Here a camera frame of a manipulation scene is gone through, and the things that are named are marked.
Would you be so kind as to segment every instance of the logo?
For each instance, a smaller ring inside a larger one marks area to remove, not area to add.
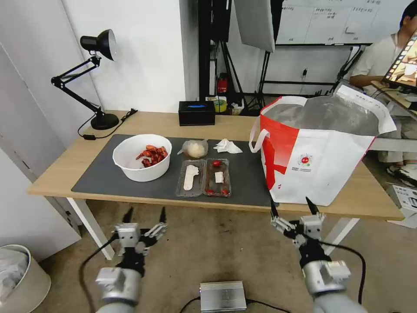
[[[306,154],[306,153],[302,154],[298,158],[298,165],[302,167],[311,166],[312,160],[313,160],[313,157],[311,155]]]

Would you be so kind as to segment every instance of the desk lamp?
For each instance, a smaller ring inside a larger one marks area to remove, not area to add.
[[[68,89],[66,84],[99,67],[101,57],[97,55],[97,52],[100,52],[107,59],[114,61],[116,56],[116,39],[114,37],[114,33],[111,29],[109,29],[101,32],[97,37],[82,36],[80,39],[80,44],[81,47],[90,52],[92,57],[87,61],[82,62],[80,65],[70,69],[69,71],[66,71],[59,76],[52,77],[51,83],[56,88],[61,89],[63,92],[70,95],[75,100],[81,102],[95,113],[95,117],[91,120],[92,128],[96,130],[110,129],[119,123],[118,117],[114,114],[104,113],[100,106],[86,99],[83,99],[78,94]],[[81,73],[71,74],[73,71],[83,67],[84,65],[87,65],[90,62],[93,64],[92,67],[87,68]]]

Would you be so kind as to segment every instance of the wooden table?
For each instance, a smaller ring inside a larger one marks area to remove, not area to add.
[[[111,113],[119,117],[125,114],[122,111],[111,111]],[[218,140],[228,138],[229,140],[246,141],[249,138],[250,129],[254,121],[254,117],[217,116],[216,125],[214,126],[180,127],[176,113],[138,112],[131,118],[128,118],[115,133],[129,135],[156,133],[167,137],[194,137]],[[98,131],[89,128],[86,133],[103,136],[110,133],[110,131]],[[107,239],[84,199],[249,210],[265,213],[269,213],[270,211],[270,207],[267,206],[236,206],[222,203],[199,202],[197,200],[149,199],[71,191],[72,187],[109,139],[110,137],[95,141],[88,141],[83,138],[77,139],[28,189],[28,193],[34,195],[66,197],[99,246],[103,245]],[[279,206],[278,210],[280,212],[310,214],[307,206],[301,204],[283,203]],[[320,207],[320,211],[340,217],[339,222],[326,238],[326,240],[333,243],[339,243],[358,222],[359,218],[380,220],[403,219],[398,208],[362,162],[358,164],[352,177],[334,202],[330,206]],[[110,246],[104,249],[103,253],[108,259],[111,259],[114,255],[114,251]]]
[[[375,95],[378,95],[378,93],[381,92],[381,94],[385,95],[388,99],[394,101],[396,104],[405,109],[411,116],[417,118],[417,107],[413,106],[412,102],[406,100],[403,93],[400,93],[396,89],[388,88],[379,81],[374,80],[371,84],[380,90],[377,91]]]
[[[404,116],[412,117],[417,123],[416,103],[406,100],[403,93],[400,93],[395,89],[387,88],[379,81],[372,81],[371,84],[380,90],[376,91],[373,97],[384,95],[388,100],[390,100],[387,108],[391,115],[397,116],[397,118]],[[417,140],[378,137],[372,143],[370,150],[417,152]]]

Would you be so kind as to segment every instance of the whiteboard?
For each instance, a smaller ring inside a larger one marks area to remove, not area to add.
[[[399,29],[411,0],[284,0],[277,44],[373,43]]]

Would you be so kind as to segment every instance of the red crayfish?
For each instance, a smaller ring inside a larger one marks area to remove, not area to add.
[[[150,167],[152,165],[155,165],[161,162],[167,156],[168,156],[168,152],[166,152],[166,149],[164,146],[157,148],[152,145],[146,145],[146,149],[140,155],[138,155],[136,159],[138,160],[141,157],[145,157],[142,159],[142,164],[144,167]]]

